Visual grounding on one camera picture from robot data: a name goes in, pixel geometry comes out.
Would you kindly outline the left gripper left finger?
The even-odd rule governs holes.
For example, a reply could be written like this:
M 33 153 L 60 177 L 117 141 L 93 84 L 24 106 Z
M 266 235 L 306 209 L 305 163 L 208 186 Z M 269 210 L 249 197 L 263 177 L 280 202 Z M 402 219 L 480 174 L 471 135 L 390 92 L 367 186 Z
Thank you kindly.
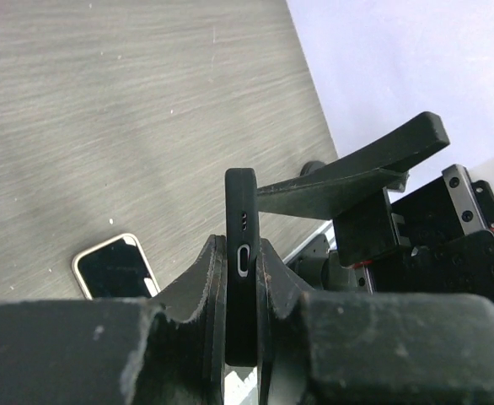
M 152 299 L 0 301 L 0 404 L 223 402 L 226 243 Z

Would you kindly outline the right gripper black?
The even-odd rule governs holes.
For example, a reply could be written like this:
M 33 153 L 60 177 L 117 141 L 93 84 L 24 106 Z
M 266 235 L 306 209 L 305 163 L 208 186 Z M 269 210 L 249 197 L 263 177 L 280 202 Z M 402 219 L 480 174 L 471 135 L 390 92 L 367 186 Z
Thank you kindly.
M 441 117 L 424 111 L 312 174 L 259 188 L 259 210 L 335 218 L 333 239 L 316 235 L 293 257 L 293 271 L 316 289 L 475 294 L 494 303 L 491 184 L 452 165 L 397 202 L 382 190 L 447 146 Z

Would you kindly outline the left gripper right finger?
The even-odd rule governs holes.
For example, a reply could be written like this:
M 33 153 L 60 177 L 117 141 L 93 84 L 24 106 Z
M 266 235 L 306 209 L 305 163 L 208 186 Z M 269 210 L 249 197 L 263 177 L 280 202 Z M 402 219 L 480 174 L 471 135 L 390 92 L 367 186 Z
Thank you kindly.
M 316 290 L 257 257 L 262 404 L 494 404 L 494 304 Z

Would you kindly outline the black case phone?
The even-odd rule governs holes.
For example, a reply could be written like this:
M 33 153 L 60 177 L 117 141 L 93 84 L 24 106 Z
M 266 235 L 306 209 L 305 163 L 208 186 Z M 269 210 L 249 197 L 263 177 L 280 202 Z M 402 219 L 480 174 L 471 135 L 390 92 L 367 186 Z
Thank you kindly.
M 227 309 L 225 361 L 256 365 L 256 260 L 260 251 L 255 171 L 231 168 L 225 173 Z

